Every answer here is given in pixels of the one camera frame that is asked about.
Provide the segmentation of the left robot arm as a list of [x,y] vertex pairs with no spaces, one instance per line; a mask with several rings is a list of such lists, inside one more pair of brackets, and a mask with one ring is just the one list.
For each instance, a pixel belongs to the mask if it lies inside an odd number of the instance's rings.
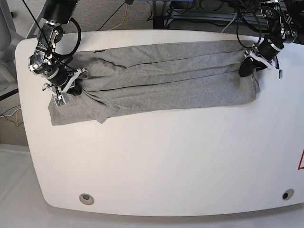
[[236,4],[238,23],[243,22],[252,31],[259,34],[257,43],[244,45],[245,59],[239,68],[240,77],[247,77],[254,71],[275,69],[278,77],[282,76],[277,55],[283,50],[285,43],[293,43],[299,33],[304,31],[304,2],[302,0],[285,0],[282,8],[278,0],[256,0],[255,9],[251,9],[244,1]]

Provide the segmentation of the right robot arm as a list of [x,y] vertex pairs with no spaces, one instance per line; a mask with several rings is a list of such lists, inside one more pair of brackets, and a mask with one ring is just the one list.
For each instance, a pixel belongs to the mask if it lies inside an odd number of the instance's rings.
[[[40,75],[48,83],[42,86],[42,90],[50,90],[57,107],[68,103],[68,94],[80,95],[82,88],[78,80],[87,78],[86,68],[75,69],[68,64],[73,60],[81,42],[81,28],[72,17],[78,4],[77,0],[47,0],[42,9],[41,16],[46,22],[42,27],[38,20],[34,19],[39,33],[34,54],[29,57],[29,70],[35,75]],[[62,55],[56,52],[57,43],[62,39],[63,24],[72,22],[77,29],[77,41],[75,47],[68,54]]]

